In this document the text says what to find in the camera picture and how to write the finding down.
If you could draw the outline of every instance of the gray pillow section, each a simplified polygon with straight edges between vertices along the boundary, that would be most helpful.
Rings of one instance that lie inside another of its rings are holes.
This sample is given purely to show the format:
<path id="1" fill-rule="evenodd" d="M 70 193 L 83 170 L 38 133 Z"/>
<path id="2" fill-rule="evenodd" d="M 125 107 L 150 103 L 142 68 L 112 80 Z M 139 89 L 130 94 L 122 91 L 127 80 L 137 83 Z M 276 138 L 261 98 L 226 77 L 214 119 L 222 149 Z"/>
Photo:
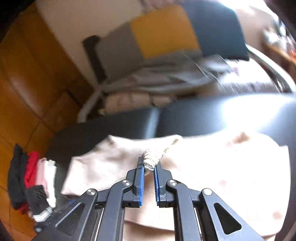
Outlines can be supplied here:
<path id="1" fill-rule="evenodd" d="M 125 23 L 102 38 L 95 51 L 109 83 L 137 70 L 144 60 L 130 23 Z"/>

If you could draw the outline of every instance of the pink cloth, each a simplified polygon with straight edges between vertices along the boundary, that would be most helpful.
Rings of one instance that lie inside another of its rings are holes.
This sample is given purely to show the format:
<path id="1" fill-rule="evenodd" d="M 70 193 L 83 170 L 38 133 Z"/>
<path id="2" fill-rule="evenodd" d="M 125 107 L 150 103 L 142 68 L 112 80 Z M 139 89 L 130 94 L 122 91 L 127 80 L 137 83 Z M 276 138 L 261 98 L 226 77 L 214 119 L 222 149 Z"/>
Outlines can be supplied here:
<path id="1" fill-rule="evenodd" d="M 42 158 L 37 162 L 36 185 L 42 185 L 46 196 L 48 196 L 47 182 L 45 179 L 45 165 L 47 164 L 46 162 L 46 158 Z"/>

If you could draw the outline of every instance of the beige wall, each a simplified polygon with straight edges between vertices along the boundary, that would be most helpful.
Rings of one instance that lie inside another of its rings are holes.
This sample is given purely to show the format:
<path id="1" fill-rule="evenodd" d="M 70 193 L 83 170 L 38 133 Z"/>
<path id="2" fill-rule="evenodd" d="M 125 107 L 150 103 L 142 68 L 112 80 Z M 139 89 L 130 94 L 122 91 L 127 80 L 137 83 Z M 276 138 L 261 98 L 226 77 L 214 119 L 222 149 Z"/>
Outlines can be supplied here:
<path id="1" fill-rule="evenodd" d="M 93 87 L 98 87 L 81 41 L 105 36 L 112 29 L 142 13 L 138 0 L 36 0 L 36 5 L 55 37 Z M 262 30 L 272 17 L 258 9 L 237 10 L 246 42 L 263 51 Z"/>

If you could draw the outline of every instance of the stacked clothing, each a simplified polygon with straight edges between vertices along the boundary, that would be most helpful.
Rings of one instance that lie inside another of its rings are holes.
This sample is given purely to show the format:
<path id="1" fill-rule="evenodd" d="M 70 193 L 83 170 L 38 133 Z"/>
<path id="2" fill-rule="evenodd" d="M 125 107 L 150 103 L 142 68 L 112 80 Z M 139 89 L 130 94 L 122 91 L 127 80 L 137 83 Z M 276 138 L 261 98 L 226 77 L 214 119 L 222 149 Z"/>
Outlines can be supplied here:
<path id="1" fill-rule="evenodd" d="M 15 145 L 8 171 L 8 195 L 12 207 L 21 214 L 28 213 L 36 221 L 35 230 L 46 225 L 56 206 L 54 178 L 55 162 L 32 151 L 29 155 Z"/>

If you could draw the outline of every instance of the metal screw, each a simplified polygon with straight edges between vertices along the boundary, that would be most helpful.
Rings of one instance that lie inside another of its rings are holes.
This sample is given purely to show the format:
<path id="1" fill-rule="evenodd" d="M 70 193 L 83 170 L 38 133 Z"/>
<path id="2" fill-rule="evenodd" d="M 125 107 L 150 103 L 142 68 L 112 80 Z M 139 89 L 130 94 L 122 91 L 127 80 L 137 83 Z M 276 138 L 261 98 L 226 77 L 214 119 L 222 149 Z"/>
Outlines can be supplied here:
<path id="1" fill-rule="evenodd" d="M 91 188 L 89 190 L 86 191 L 86 194 L 89 196 L 95 195 L 96 194 L 96 190 Z"/>
<path id="2" fill-rule="evenodd" d="M 131 181 L 130 180 L 123 180 L 121 183 L 124 186 L 129 186 L 131 184 Z"/>
<path id="3" fill-rule="evenodd" d="M 213 194 L 213 191 L 209 188 L 205 188 L 202 192 L 207 196 L 211 196 Z"/>
<path id="4" fill-rule="evenodd" d="M 176 186 L 176 185 L 178 184 L 178 182 L 177 182 L 176 180 L 169 180 L 169 181 L 168 181 L 168 184 L 169 184 L 170 186 Z"/>

